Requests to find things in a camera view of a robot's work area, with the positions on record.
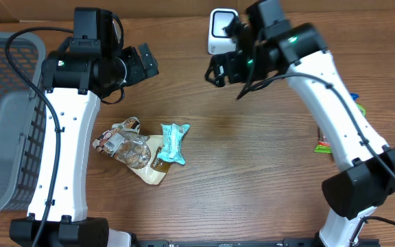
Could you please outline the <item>beige cookie pouch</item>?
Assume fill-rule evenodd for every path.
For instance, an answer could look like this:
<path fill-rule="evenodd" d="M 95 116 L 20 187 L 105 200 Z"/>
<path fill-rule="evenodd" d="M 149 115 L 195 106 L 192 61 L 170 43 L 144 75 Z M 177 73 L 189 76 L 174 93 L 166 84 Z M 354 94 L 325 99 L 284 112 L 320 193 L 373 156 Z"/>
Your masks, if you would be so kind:
<path fill-rule="evenodd" d="M 122 162 L 145 183 L 158 185 L 171 167 L 171 163 L 158 158 L 163 148 L 163 137 L 145 136 L 139 132 L 140 121 L 130 117 L 102 133 L 92 146 L 97 152 Z"/>

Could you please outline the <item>teal snack packet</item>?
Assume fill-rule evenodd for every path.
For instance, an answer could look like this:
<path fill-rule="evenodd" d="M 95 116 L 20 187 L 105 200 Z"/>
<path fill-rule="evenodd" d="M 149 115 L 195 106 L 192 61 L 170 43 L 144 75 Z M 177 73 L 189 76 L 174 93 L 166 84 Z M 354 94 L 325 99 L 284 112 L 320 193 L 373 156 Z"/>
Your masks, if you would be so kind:
<path fill-rule="evenodd" d="M 182 140 L 188 132 L 190 125 L 183 124 L 181 126 L 172 124 L 162 124 L 163 130 L 163 147 L 158 157 L 169 163 L 178 163 L 184 165 L 186 163 L 182 155 Z"/>

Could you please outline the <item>green gummy candy bag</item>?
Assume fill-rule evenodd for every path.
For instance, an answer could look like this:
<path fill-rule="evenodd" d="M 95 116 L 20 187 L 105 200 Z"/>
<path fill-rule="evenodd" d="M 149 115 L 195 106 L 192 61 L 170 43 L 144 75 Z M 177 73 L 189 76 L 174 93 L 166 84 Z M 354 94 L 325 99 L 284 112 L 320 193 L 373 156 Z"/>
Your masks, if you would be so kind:
<path fill-rule="evenodd" d="M 366 109 L 360 104 L 357 104 L 357 107 L 358 107 L 359 111 L 361 112 L 361 114 L 363 116 L 366 116 Z M 318 144 L 315 147 L 314 152 L 323 153 L 323 154 L 331 154 L 332 149 L 330 147 L 330 143 L 326 140 L 326 137 L 320 128 L 318 129 L 318 137 L 319 137 Z"/>

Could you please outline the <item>blue cookie packet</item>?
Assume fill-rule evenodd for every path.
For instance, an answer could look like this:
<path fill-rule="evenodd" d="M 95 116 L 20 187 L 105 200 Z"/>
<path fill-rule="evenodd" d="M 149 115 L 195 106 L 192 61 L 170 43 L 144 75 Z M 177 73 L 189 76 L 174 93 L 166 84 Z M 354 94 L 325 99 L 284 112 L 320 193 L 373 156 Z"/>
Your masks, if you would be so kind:
<path fill-rule="evenodd" d="M 356 93 L 351 93 L 350 96 L 352 97 L 352 99 L 353 99 L 354 101 L 356 101 L 356 100 L 359 98 L 359 95 L 356 94 Z"/>

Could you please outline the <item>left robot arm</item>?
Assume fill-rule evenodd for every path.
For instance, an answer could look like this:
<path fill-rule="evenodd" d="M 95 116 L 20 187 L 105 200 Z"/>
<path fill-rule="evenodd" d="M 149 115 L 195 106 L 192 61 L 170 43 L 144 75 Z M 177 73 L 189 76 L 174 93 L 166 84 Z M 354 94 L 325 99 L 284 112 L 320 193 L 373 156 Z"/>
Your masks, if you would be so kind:
<path fill-rule="evenodd" d="M 89 217 L 86 168 L 93 124 L 101 104 L 158 74 L 146 44 L 125 47 L 119 17 L 76 8 L 73 28 L 41 66 L 35 88 L 47 106 L 40 171 L 27 217 L 12 220 L 10 239 L 21 246 L 123 246 L 132 235 Z"/>

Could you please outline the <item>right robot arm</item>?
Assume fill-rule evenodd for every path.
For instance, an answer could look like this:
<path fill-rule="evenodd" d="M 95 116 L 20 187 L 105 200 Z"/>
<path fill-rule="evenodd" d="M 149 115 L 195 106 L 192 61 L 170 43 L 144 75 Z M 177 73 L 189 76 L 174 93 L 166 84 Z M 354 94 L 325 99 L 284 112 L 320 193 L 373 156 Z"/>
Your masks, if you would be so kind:
<path fill-rule="evenodd" d="M 218 87 L 242 83 L 246 95 L 286 80 L 331 145 L 339 169 L 322 183 L 330 207 L 326 222 L 303 244 L 378 246 L 359 235 L 395 192 L 395 148 L 361 113 L 314 25 L 291 25 L 279 1 L 257 1 L 246 14 L 243 22 L 233 9 L 211 12 L 206 81 Z"/>

